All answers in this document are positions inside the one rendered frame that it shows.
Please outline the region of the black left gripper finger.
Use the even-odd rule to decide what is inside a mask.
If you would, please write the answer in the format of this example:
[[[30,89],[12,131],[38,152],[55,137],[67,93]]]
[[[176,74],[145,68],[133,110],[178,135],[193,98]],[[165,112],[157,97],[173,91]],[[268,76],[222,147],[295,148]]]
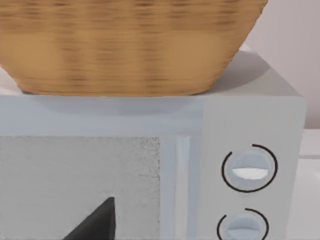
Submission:
[[[107,198],[62,240],[115,240],[115,198]]]

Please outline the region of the pale microwave door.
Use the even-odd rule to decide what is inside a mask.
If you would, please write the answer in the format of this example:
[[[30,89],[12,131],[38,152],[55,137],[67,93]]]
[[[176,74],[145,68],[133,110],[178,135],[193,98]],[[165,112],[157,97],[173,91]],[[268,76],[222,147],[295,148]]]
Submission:
[[[174,240],[197,97],[0,96],[0,240],[62,240],[114,197],[116,240]]]

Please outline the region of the pale microwave knob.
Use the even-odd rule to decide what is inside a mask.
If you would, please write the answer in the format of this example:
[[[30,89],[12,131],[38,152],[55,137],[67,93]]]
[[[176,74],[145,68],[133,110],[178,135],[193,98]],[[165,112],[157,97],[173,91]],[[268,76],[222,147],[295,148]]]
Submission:
[[[239,189],[256,189],[263,186],[272,172],[269,157],[258,150],[234,153],[227,160],[225,174],[231,184]]]
[[[224,240],[261,240],[265,227],[261,220],[251,213],[239,213],[227,217],[222,227]]]

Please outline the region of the woven wicker basket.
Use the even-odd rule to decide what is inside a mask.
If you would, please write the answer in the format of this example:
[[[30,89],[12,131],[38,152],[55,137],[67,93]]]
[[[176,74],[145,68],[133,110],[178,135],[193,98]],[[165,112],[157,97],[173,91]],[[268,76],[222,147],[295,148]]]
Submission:
[[[207,92],[269,0],[0,0],[0,67],[25,93]]]

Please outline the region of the pale microwave oven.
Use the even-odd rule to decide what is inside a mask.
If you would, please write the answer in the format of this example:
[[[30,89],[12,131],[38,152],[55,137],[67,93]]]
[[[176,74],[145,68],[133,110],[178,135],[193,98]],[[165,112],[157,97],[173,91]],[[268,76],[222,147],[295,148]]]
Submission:
[[[22,93],[0,68],[0,96]],[[267,62],[246,46],[203,101],[201,131],[190,141],[187,240],[224,240],[227,217],[250,213],[264,226],[261,240],[283,240],[290,211],[306,102]],[[267,155],[272,172],[253,189],[232,185],[227,160],[255,150]]]

